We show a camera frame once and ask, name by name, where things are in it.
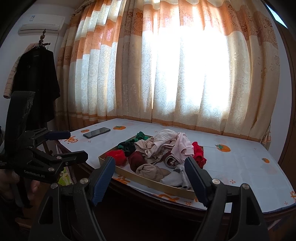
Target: white wall-mounted air conditioner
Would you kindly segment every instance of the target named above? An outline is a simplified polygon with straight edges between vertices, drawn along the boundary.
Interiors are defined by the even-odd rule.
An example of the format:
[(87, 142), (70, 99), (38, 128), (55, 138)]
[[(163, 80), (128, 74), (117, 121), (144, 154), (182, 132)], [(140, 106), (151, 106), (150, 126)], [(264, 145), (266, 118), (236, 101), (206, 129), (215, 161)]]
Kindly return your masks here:
[(49, 14), (31, 14), (23, 19), (23, 25), (18, 34), (42, 33), (46, 29), (47, 33), (58, 33), (64, 24), (65, 17)]

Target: white tablecloth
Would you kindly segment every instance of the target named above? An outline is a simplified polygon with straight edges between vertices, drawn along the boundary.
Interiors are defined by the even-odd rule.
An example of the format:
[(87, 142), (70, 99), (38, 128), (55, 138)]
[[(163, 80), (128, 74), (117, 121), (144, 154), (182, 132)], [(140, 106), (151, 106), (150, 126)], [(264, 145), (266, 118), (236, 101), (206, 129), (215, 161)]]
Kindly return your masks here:
[[(115, 126), (125, 126), (126, 128), (124, 130), (113, 130)], [(111, 131), (91, 139), (83, 136), (85, 130), (93, 131), (101, 127), (110, 128)], [(224, 184), (234, 186), (248, 183), (258, 200), (262, 212), (274, 212), (295, 205), (296, 195), (289, 180), (270, 153), (258, 142), (153, 123), (113, 119), (76, 130), (71, 133), (70, 139), (60, 140), (60, 143), (72, 152), (86, 151), (89, 155), (87, 164), (93, 168), (99, 168), (98, 157), (117, 146), (118, 143), (135, 136), (140, 131), (146, 135), (154, 136), (163, 129), (184, 132), (191, 142), (197, 141), (200, 146), (203, 146), (204, 156), (207, 159), (204, 169), (209, 172), (212, 178), (218, 178)], [(231, 151), (220, 151), (216, 147), (219, 144), (228, 146)], [(142, 193), (161, 198), (165, 202), (206, 209), (196, 199), (189, 200), (162, 193), (117, 174), (114, 174), (113, 178)], [(229, 213), (230, 211), (231, 204), (226, 204), (225, 212)]]

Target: metal screw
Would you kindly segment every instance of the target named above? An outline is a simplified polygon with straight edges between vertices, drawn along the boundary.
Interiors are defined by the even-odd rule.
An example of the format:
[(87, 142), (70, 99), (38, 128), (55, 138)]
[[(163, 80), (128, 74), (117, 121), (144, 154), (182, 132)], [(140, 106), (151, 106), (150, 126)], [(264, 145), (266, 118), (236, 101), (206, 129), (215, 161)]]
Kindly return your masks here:
[(217, 178), (214, 178), (213, 180), (212, 180), (212, 182), (214, 183), (214, 184), (220, 184), (220, 180), (219, 179), (217, 179)]
[(51, 188), (51, 189), (55, 189), (55, 188), (57, 188), (57, 183), (53, 183), (53, 184), (51, 184), (51, 185), (50, 185), (50, 188)]
[(244, 189), (249, 189), (249, 188), (250, 188), (250, 186), (249, 186), (248, 184), (246, 184), (246, 183), (244, 183), (244, 184), (242, 185), (242, 187), (243, 187)]
[(82, 178), (82, 179), (80, 179), (80, 183), (81, 184), (86, 184), (86, 183), (88, 183), (88, 179), (87, 178)]

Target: black coat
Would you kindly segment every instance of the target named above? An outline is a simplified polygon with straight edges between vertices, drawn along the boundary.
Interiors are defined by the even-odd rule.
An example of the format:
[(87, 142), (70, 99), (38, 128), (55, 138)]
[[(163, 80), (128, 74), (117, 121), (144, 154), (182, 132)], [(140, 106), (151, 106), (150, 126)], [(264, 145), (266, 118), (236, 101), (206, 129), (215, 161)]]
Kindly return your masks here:
[(13, 91), (35, 92), (26, 130), (46, 127), (54, 118), (54, 100), (60, 97), (53, 52), (41, 47), (23, 54), (13, 80)]

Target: black smartphone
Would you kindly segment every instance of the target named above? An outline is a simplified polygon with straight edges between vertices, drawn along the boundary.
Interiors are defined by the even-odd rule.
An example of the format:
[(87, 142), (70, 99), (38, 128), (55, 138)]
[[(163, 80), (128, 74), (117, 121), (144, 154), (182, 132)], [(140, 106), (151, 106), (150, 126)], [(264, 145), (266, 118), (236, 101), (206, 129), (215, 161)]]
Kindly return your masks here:
[(83, 136), (86, 137), (86, 138), (88, 138), (88, 139), (90, 139), (90, 138), (96, 137), (96, 136), (98, 136), (100, 134), (104, 134), (104, 133), (109, 132), (109, 131), (110, 131), (109, 128), (102, 127), (100, 129), (97, 129), (97, 130), (94, 130), (94, 131), (90, 131), (88, 133), (85, 133), (85, 134), (83, 134)]

